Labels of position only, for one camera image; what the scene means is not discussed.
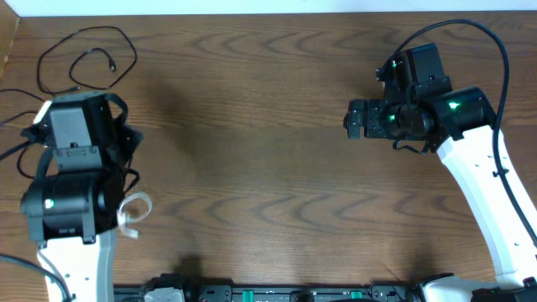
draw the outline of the wood grain surface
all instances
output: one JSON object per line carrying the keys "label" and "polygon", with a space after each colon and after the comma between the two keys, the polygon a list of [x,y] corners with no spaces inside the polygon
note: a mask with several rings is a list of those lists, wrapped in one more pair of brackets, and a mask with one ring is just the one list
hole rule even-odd
{"label": "wood grain surface", "polygon": [[[464,196],[436,154],[396,152],[383,140],[349,140],[348,102],[379,98],[375,68],[414,31],[471,18],[506,44],[511,85],[503,130],[511,158],[537,200],[537,13],[350,13],[312,15],[25,18],[2,88],[38,93],[39,55],[76,29],[116,25],[138,63],[111,92],[129,105],[146,139],[134,157],[138,190],[155,202],[141,238],[120,237],[117,284],[164,272],[247,284],[361,284],[453,272],[493,280],[486,244]],[[480,86],[497,106],[502,63],[476,29],[452,25],[435,42],[453,86]],[[118,72],[132,51],[117,33],[87,32],[44,60],[52,90],[92,47],[110,50]],[[75,69],[111,82],[102,54]],[[0,118],[39,103],[0,95]],[[29,122],[0,129],[2,150]],[[23,168],[33,171],[41,150]],[[18,204],[29,181],[16,156],[0,163],[0,251],[35,260]],[[42,278],[0,264],[0,300],[45,301]]]}
{"label": "wood grain surface", "polygon": [[3,0],[0,0],[0,81],[2,81],[3,70],[8,61],[17,26],[17,14]]}

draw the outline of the white wall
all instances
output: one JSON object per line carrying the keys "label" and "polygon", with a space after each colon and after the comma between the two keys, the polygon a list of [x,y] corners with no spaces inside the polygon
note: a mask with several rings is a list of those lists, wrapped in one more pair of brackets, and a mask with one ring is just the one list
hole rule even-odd
{"label": "white wall", "polygon": [[537,0],[6,0],[20,17],[537,10]]}

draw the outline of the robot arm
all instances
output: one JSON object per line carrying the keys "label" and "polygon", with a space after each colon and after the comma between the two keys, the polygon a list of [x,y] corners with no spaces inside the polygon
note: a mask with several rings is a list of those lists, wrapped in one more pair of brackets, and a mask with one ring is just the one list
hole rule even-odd
{"label": "robot arm", "polygon": [[[442,163],[462,189],[481,229],[493,259],[501,289],[521,289],[529,279],[537,279],[537,248],[524,229],[495,170],[492,157],[493,131],[489,126],[467,130],[464,139],[447,139],[438,149]],[[508,182],[524,215],[537,229],[537,211],[509,160],[503,135],[500,154],[508,169]]]}
{"label": "robot arm", "polygon": [[[109,102],[123,110],[115,119]],[[46,102],[23,131],[31,143],[48,146],[21,202],[29,237],[41,266],[63,280],[74,301],[114,301],[115,229],[124,220],[118,211],[127,201],[128,162],[142,140],[126,119],[119,97],[89,92]],[[59,172],[47,176],[53,156]],[[46,284],[50,301],[65,300],[58,284]]]}
{"label": "robot arm", "polygon": [[[363,126],[366,138],[393,139],[396,149],[401,140],[415,140],[425,142],[424,150],[438,153],[476,217],[497,280],[485,284],[457,277],[438,279],[423,287],[425,301],[481,301],[491,299],[491,293],[491,300],[507,301],[536,294],[537,248],[530,234],[537,230],[537,211],[514,171],[501,132],[501,163],[517,205],[496,172],[493,135],[497,117],[486,96],[476,87],[453,91],[434,44],[398,52],[390,62],[377,69],[378,80],[384,82],[384,98],[350,103],[344,121],[348,136],[360,138]],[[477,293],[477,289],[491,290]]]}

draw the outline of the black cable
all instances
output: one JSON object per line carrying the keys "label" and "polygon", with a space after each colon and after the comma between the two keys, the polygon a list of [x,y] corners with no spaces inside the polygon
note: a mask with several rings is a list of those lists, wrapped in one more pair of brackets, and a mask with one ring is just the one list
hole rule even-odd
{"label": "black cable", "polygon": [[[72,81],[74,81],[76,84],[78,84],[79,86],[74,86],[74,87],[71,87],[69,89],[65,89],[63,91],[51,91],[48,88],[45,89],[44,88],[45,85],[41,81],[41,62],[42,62],[43,58],[48,53],[50,53],[52,50],[54,50],[56,47],[58,47],[62,43],[64,43],[66,40],[71,39],[73,36],[75,36],[75,35],[77,35],[77,34],[79,34],[81,32],[85,32],[87,30],[93,30],[93,29],[115,29],[115,30],[117,30],[125,38],[125,40],[127,40],[127,43],[129,44],[129,46],[133,50],[133,53],[134,53],[134,61],[133,61],[133,63],[109,86],[97,87],[97,86],[88,85],[88,84],[82,83],[82,82],[78,81],[77,79],[75,79],[73,77],[73,75],[72,75],[72,72],[73,72],[73,69],[75,68],[76,63],[78,63],[82,58],[84,58],[86,55],[90,54],[91,52],[93,52],[95,50],[101,51],[103,54],[105,54],[108,57],[108,65],[110,67],[110,70],[113,72],[113,71],[116,71],[116,69],[117,69],[116,63],[114,62],[112,57],[104,49],[98,48],[98,47],[94,48],[94,49],[89,49],[88,51],[84,52],[81,56],[79,56],[73,62],[73,64],[70,66],[70,69],[69,69],[69,77],[70,77],[70,79]],[[91,88],[91,89],[96,89],[96,90],[107,90],[107,89],[112,88],[114,85],[116,85],[134,67],[134,65],[136,64],[137,60],[138,60],[138,53],[136,52],[136,49],[134,48],[133,42],[131,42],[131,40],[128,38],[128,36],[120,28],[117,28],[115,26],[92,26],[92,27],[85,28],[85,29],[78,29],[74,33],[64,37],[63,39],[60,40],[60,42],[54,44],[52,47],[47,49],[39,57],[39,60],[37,62],[37,86],[43,93],[47,93],[47,94],[51,94],[51,95],[77,91],[77,90],[81,89],[81,86],[88,87],[88,88]]]}
{"label": "black cable", "polygon": [[477,29],[480,29],[483,31],[483,33],[487,34],[489,37],[491,37],[494,42],[496,42],[496,45],[498,46],[500,50],[500,54],[502,55],[503,60],[503,84],[502,84],[502,94],[500,96],[500,103],[498,105],[498,111],[496,112],[496,122],[493,125],[493,155],[494,155],[494,163],[496,164],[496,169],[498,171],[493,172],[494,176],[499,176],[500,180],[502,181],[503,188],[505,189],[505,192],[507,193],[507,196],[509,200],[511,201],[511,204],[513,205],[514,210],[517,212],[517,215],[519,216],[520,220],[522,221],[522,224],[524,225],[524,228],[526,229],[526,232],[528,233],[529,237],[533,241],[534,245],[537,247],[537,235],[535,235],[535,232],[531,225],[529,224],[528,219],[526,218],[525,214],[522,212],[522,209],[520,208],[519,203],[517,202],[516,198],[514,197],[513,190],[511,189],[511,186],[509,185],[509,182],[507,181],[507,177],[505,174],[508,172],[506,169],[503,168],[502,165],[502,159],[500,157],[500,150],[499,150],[499,134],[500,134],[500,124],[502,123],[502,117],[503,117],[503,109],[505,108],[505,100],[507,99],[507,89],[509,84],[509,61],[507,56],[507,51],[505,50],[505,46],[503,46],[502,40],[493,33],[490,29],[487,29],[480,23],[466,20],[466,19],[453,19],[453,20],[447,20],[439,23],[432,24],[430,26],[427,26],[423,29],[418,30],[414,34],[412,34],[410,37],[408,37],[395,51],[394,53],[389,57],[388,60],[386,60],[386,63],[384,63],[383,69],[386,70],[388,68],[389,62],[393,59],[393,57],[403,49],[404,46],[406,46],[412,39],[416,38],[417,36],[431,30],[436,29],[444,25],[449,24],[466,24],[471,25]]}
{"label": "black cable", "polygon": [[397,139],[394,141],[394,144],[392,145],[392,148],[394,148],[395,150],[402,150],[402,149],[407,149],[407,150],[410,150],[416,154],[427,154],[427,152],[429,152],[429,143],[425,142],[425,145],[423,146],[423,148],[421,149],[421,151],[419,151],[417,148],[414,148],[412,146],[409,146],[409,145],[404,145],[403,147],[400,147],[399,146],[399,143],[401,143],[401,139]]}
{"label": "black cable", "polygon": [[43,99],[43,98],[41,98],[41,97],[39,97],[39,96],[36,96],[36,95],[33,94],[33,93],[24,91],[24,90],[22,90],[22,89],[16,89],[16,88],[0,89],[0,93],[2,93],[2,92],[9,92],[9,91],[22,92],[22,93],[24,93],[24,94],[26,94],[26,95],[29,95],[29,96],[31,96],[31,97],[33,97],[33,98],[36,98],[36,99],[38,99],[38,100],[44,102],[44,99]]}
{"label": "black cable", "polygon": [[13,117],[10,117],[10,118],[8,118],[8,119],[5,120],[5,121],[1,121],[1,122],[0,122],[0,127],[3,127],[3,126],[5,126],[8,122],[12,122],[12,121],[16,120],[17,118],[22,117],[22,116],[27,115],[27,114],[37,114],[37,112],[36,112],[36,111],[33,111],[33,110],[28,110],[28,111],[25,111],[25,112],[20,112],[19,114],[15,115],[15,116],[13,116]]}
{"label": "black cable", "polygon": [[26,153],[26,151],[28,151],[28,147],[24,148],[23,151],[21,151],[20,154],[18,155],[18,159],[17,159],[17,171],[18,171],[18,173],[19,173],[21,176],[23,176],[23,177],[25,177],[25,178],[27,178],[27,179],[29,179],[29,180],[33,180],[34,177],[33,177],[32,175],[30,175],[30,174],[26,174],[26,172],[23,171],[23,167],[22,167],[22,165],[21,165],[21,163],[22,163],[22,161],[23,161],[23,156],[24,156],[24,154]]}
{"label": "black cable", "polygon": [[129,192],[140,181],[140,173],[137,170],[126,168],[125,173],[134,175],[134,180],[131,181],[130,185],[128,185],[127,189],[123,193]]}
{"label": "black cable", "polygon": [[9,255],[0,253],[0,260],[7,262],[7,263],[18,265],[23,268],[33,270],[36,273],[40,273],[46,277],[49,277],[52,281],[58,284],[58,287],[60,288],[61,295],[63,297],[64,302],[71,301],[70,296],[69,296],[69,291],[67,290],[67,286],[64,284],[63,280],[58,278],[58,276],[56,276],[55,274],[49,272],[48,270],[44,268],[41,268],[40,266],[36,264],[31,263],[30,261],[26,261],[24,259],[17,258],[14,256],[9,256]]}
{"label": "black cable", "polygon": [[19,151],[20,149],[22,149],[22,148],[26,148],[26,147],[28,147],[28,146],[31,145],[31,144],[32,144],[32,142],[30,142],[30,141],[26,141],[26,142],[24,142],[24,143],[20,143],[20,144],[18,144],[17,146],[15,146],[15,147],[9,149],[8,151],[4,152],[3,154],[0,154],[0,161],[5,160],[9,155],[16,153],[16,152]]}

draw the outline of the green connector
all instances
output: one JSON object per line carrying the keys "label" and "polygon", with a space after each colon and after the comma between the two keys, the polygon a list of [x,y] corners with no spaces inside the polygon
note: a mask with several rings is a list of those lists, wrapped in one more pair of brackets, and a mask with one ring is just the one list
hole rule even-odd
{"label": "green connector", "polygon": [[253,290],[244,290],[242,292],[242,302],[253,302]]}
{"label": "green connector", "polygon": [[351,299],[361,299],[362,292],[351,292]]}

